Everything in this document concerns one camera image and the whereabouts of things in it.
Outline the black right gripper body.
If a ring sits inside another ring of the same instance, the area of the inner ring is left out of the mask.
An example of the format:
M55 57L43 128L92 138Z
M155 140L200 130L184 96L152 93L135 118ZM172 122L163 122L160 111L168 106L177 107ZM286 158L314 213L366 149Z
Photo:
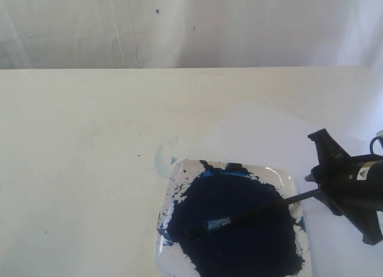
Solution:
M382 156L326 154L326 206L382 211Z

